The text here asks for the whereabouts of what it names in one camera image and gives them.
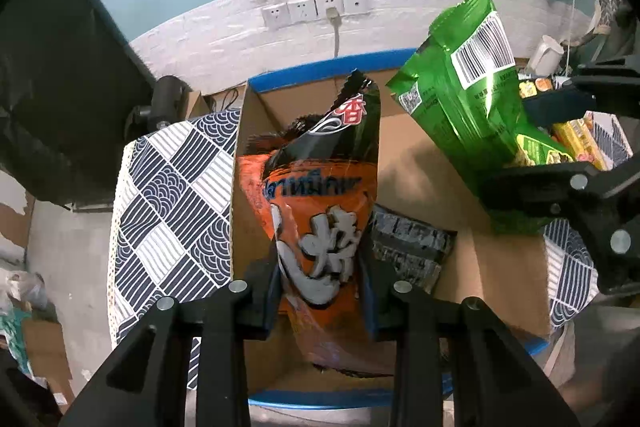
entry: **white kettle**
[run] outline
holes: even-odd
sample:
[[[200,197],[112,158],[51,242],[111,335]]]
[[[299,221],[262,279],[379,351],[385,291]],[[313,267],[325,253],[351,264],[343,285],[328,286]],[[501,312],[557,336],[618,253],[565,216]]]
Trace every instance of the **white kettle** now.
[[[564,48],[560,43],[549,35],[542,35],[540,44],[531,55],[525,71],[537,76],[551,76],[556,73],[562,55]]]

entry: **qr code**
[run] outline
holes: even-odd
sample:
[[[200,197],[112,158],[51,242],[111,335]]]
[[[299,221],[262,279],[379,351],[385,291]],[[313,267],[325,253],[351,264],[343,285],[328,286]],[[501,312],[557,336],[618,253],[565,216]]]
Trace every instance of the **qr code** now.
[[[398,96],[398,102],[407,113],[412,114],[422,103],[420,91],[418,91],[418,83],[416,82],[411,89]]]

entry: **screw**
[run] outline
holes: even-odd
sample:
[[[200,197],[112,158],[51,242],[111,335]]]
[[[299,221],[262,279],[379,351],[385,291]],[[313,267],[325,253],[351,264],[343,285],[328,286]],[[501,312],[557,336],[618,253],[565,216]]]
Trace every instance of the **screw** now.
[[[156,306],[162,311],[168,310],[173,305],[174,300],[171,297],[162,297],[161,299],[158,299],[158,302],[156,302]]]
[[[611,234],[609,244],[611,245],[611,250],[622,255],[631,248],[631,236],[626,230],[618,229]]]
[[[396,281],[394,282],[394,290],[398,293],[409,293],[413,286],[411,286],[410,282],[407,281]]]
[[[466,305],[470,309],[477,311],[480,309],[480,299],[478,297],[469,297],[466,301]]]
[[[246,290],[247,286],[249,285],[245,281],[238,279],[229,283],[229,291],[231,293],[240,293]]]
[[[589,180],[584,174],[574,174],[569,181],[569,184],[572,188],[575,188],[575,190],[584,190],[588,183]]]

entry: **green snack bag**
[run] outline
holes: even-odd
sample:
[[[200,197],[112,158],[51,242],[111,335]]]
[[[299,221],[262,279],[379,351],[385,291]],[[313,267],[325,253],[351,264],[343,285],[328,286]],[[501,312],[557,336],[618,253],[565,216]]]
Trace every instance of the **green snack bag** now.
[[[464,0],[444,10],[386,85],[476,194],[488,172],[573,161],[527,121],[513,52],[492,0]],[[545,222],[514,213],[493,217],[501,232],[535,232]]]

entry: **blue tape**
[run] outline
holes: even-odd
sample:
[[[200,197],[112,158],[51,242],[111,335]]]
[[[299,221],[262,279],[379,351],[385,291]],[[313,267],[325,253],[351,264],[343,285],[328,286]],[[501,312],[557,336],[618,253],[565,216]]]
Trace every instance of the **blue tape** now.
[[[406,48],[330,58],[329,60],[258,74],[249,79],[249,84],[255,92],[267,92],[274,89],[282,89],[283,87],[299,86],[300,84],[333,76],[344,76],[355,69],[359,69],[364,73],[367,73],[367,71],[395,70],[402,66],[414,53],[415,48]]]

